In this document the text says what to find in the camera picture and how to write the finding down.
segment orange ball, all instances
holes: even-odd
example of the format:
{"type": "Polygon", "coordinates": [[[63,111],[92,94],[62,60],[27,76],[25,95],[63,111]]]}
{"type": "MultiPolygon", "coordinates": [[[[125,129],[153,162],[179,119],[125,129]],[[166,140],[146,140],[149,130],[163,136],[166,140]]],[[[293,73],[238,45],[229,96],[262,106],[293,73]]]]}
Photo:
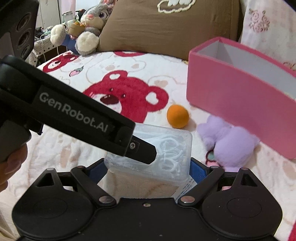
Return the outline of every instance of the orange ball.
{"type": "Polygon", "coordinates": [[[167,111],[167,120],[173,128],[181,129],[189,122],[189,113],[181,105],[171,105],[167,111]]]}

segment human hand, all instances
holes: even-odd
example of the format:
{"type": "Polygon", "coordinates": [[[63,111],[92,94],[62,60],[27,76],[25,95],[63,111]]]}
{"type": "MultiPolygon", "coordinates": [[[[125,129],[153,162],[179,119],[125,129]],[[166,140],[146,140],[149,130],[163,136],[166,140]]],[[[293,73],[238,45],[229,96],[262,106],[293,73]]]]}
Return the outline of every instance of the human hand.
{"type": "Polygon", "coordinates": [[[27,145],[23,145],[20,149],[12,153],[6,162],[0,164],[0,192],[8,186],[8,179],[12,177],[26,160],[28,155],[27,145]]]}

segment pillow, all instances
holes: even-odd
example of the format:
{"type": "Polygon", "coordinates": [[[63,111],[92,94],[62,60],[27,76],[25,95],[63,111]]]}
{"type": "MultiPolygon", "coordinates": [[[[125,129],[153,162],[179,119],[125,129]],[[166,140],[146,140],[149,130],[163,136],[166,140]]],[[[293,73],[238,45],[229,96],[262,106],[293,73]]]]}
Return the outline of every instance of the pillow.
{"type": "Polygon", "coordinates": [[[97,52],[136,51],[188,60],[191,49],[211,38],[236,40],[238,17],[239,0],[120,0],[97,52]]]}
{"type": "Polygon", "coordinates": [[[296,12],[283,0],[249,0],[241,43],[296,71],[296,12]]]}

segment red bear print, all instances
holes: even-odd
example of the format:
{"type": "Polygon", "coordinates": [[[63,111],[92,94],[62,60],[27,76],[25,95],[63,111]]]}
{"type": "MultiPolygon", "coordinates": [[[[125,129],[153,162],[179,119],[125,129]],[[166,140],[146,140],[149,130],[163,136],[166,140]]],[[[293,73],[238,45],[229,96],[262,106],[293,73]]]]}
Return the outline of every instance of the red bear print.
{"type": "Polygon", "coordinates": [[[139,52],[124,52],[124,51],[115,51],[115,55],[120,57],[134,57],[134,56],[141,56],[145,53],[139,53],[139,52]]]}
{"type": "Polygon", "coordinates": [[[109,72],[102,81],[91,85],[83,93],[138,123],[145,121],[148,112],[163,109],[169,98],[164,89],[149,86],[139,78],[128,77],[124,70],[109,72]],[[146,100],[150,93],[156,94],[156,104],[146,100]]]}
{"type": "Polygon", "coordinates": [[[73,55],[69,52],[64,53],[50,62],[48,62],[44,67],[43,67],[43,72],[49,73],[51,71],[55,71],[63,66],[65,66],[67,63],[72,62],[73,60],[77,59],[79,56],[78,55],[73,55]]]}

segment gray bunny plush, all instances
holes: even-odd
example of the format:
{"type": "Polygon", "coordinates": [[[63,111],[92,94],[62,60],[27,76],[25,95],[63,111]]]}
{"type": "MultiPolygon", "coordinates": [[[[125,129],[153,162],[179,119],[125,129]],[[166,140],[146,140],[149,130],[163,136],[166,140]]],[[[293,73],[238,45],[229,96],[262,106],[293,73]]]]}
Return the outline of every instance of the gray bunny plush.
{"type": "Polygon", "coordinates": [[[112,9],[113,5],[101,2],[85,11],[81,17],[81,23],[73,23],[67,28],[63,24],[54,26],[50,41],[56,46],[66,46],[74,54],[93,53],[99,44],[99,36],[112,9]]]}

